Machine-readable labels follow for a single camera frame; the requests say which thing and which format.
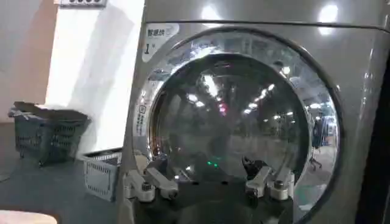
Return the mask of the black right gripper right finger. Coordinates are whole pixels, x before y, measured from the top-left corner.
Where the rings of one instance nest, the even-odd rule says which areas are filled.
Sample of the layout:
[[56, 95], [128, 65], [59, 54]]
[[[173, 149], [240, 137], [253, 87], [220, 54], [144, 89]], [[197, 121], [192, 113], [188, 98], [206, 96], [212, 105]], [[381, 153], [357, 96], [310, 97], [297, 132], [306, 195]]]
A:
[[273, 169], [263, 160], [242, 158], [242, 165], [247, 174], [245, 192], [253, 198], [263, 198], [285, 201], [294, 198], [295, 174], [285, 166], [279, 170]]

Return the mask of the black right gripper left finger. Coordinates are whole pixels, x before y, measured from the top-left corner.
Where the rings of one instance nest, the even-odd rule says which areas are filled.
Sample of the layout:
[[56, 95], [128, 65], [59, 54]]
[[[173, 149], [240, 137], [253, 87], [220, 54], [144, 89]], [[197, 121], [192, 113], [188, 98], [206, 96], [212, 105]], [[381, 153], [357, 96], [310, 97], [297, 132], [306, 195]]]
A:
[[149, 163], [141, 173], [136, 161], [124, 172], [124, 198], [151, 203], [157, 192], [166, 200], [175, 200], [179, 195], [179, 185], [166, 176], [168, 159], [157, 159]]

